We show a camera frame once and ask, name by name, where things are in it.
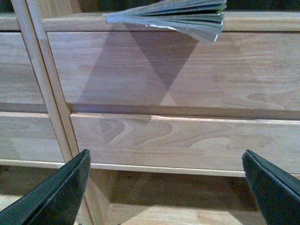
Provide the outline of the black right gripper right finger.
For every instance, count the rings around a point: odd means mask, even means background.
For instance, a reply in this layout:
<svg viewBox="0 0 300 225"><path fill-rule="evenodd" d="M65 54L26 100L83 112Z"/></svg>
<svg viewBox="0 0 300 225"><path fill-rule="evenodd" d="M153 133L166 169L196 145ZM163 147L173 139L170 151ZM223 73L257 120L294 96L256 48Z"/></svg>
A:
<svg viewBox="0 0 300 225"><path fill-rule="evenodd" d="M268 225L300 223L300 180L251 150L242 156L250 190Z"/></svg>

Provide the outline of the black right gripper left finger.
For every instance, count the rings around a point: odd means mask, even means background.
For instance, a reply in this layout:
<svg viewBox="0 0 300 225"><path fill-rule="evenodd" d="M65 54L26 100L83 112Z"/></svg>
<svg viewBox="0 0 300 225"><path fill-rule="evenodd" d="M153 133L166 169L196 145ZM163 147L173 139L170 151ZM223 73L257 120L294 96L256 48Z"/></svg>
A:
<svg viewBox="0 0 300 225"><path fill-rule="evenodd" d="M57 172L0 212L2 225L73 225L90 173L83 150Z"/></svg>

